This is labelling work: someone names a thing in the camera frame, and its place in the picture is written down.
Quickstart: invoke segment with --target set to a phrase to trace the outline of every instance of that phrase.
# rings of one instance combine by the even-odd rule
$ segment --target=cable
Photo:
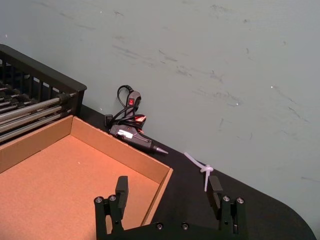
[[[119,102],[121,103],[121,105],[123,106],[123,109],[121,111],[119,111],[116,115],[114,115],[113,118],[109,121],[109,123],[107,125],[109,128],[111,128],[111,126],[114,124],[126,125],[126,126],[130,126],[130,127],[134,127],[137,130],[141,131],[145,121],[144,120],[139,121],[139,120],[137,120],[137,118],[145,118],[146,116],[143,114],[136,114],[136,110],[138,109],[138,104],[139,104],[138,101],[136,101],[133,106],[126,106],[122,102],[122,100],[120,99],[120,91],[121,91],[121,89],[124,89],[124,88],[129,91],[128,95],[134,91],[133,88],[130,87],[129,85],[122,85],[118,88],[116,96],[117,96]],[[127,114],[132,113],[132,115],[131,116],[123,116],[121,118],[118,118],[120,115],[124,114],[125,112],[127,112]]]

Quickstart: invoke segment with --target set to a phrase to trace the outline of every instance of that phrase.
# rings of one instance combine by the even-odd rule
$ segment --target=cardboard box
[[[0,239],[95,240],[94,198],[114,194],[119,176],[129,184],[124,229],[149,224],[172,172],[66,117],[0,146]]]

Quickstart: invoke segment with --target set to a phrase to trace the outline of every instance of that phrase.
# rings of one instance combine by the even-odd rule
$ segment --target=wall
[[[11,0],[0,42],[120,110],[142,93],[145,133],[273,196],[320,237],[320,2]]]

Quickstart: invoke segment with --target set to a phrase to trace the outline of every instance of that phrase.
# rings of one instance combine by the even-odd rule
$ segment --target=black tabletop
[[[104,117],[89,107],[82,106],[79,117],[92,126],[106,131]],[[218,221],[204,192],[203,173],[180,152],[159,142],[168,155],[152,157],[173,168],[173,174],[163,194],[152,222],[188,222],[203,227],[218,227]],[[284,203],[214,170],[224,193],[246,202],[246,219],[251,240],[315,240],[307,223]]]

